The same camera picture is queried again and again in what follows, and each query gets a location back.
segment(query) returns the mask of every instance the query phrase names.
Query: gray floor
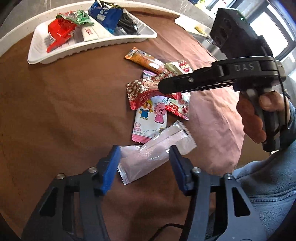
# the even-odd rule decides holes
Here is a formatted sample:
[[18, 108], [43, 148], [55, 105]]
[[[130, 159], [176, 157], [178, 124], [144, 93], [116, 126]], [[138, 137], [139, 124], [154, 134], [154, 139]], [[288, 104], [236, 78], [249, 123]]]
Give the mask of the gray floor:
[[[80, 2], [83, 0], [22, 0], [8, 15], [0, 27], [0, 38], [10, 30], [23, 23], [24, 21], [36, 16], [39, 13], [59, 7], [62, 5]], [[208, 27], [212, 27], [213, 19], [198, 9], [188, 0], [136, 0], [148, 4], [164, 7], [188, 17], [191, 17]]]

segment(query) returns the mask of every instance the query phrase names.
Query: black handle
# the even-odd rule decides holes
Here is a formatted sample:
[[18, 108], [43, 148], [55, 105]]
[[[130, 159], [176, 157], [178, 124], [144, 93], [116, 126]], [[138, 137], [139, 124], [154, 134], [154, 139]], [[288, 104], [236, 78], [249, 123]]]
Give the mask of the black handle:
[[242, 91], [242, 94], [248, 98], [254, 106], [255, 114], [263, 121], [263, 130], [266, 132], [266, 141], [262, 143], [263, 150], [272, 152], [278, 150], [279, 142], [279, 114], [277, 111], [269, 112], [261, 109], [259, 105], [259, 96], [270, 92], [271, 88], [265, 89], [248, 89]]

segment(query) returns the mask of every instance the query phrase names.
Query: pink cartoon character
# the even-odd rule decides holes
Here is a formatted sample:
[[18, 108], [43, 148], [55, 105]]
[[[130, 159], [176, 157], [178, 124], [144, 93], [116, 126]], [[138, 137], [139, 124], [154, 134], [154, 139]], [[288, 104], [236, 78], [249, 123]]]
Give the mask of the pink cartoon character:
[[163, 116], [166, 114], [165, 103], [159, 102], [154, 107], [154, 113], [156, 114], [154, 122], [163, 124], [165, 122]]

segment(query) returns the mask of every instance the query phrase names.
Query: silver bolt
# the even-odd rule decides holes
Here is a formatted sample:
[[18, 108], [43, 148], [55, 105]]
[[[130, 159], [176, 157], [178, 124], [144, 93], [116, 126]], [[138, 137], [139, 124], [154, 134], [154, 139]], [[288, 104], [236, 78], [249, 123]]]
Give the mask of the silver bolt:
[[194, 173], [201, 173], [201, 172], [202, 172], [202, 170], [201, 170], [199, 167], [194, 167], [194, 168], [192, 168], [192, 171], [193, 171]]
[[232, 175], [231, 175], [230, 173], [227, 173], [227, 179], [228, 179], [228, 180], [233, 179], [233, 177], [232, 177]]
[[98, 169], [97, 169], [96, 167], [90, 167], [90, 168], [88, 169], [88, 171], [89, 171], [90, 173], [95, 173], [95, 172], [98, 171]]
[[60, 173], [60, 174], [58, 174], [58, 175], [56, 176], [56, 179], [61, 180], [61, 179], [64, 179], [65, 176], [66, 176], [66, 175], [65, 175], [64, 173]]

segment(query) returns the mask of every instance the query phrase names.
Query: yellow object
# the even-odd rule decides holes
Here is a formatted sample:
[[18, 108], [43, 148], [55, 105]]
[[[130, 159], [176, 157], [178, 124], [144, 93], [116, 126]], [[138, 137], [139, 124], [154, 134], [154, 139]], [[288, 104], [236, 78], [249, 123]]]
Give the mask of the yellow object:
[[196, 26], [195, 29], [203, 35], [206, 35], [206, 32], [203, 31], [200, 27]]

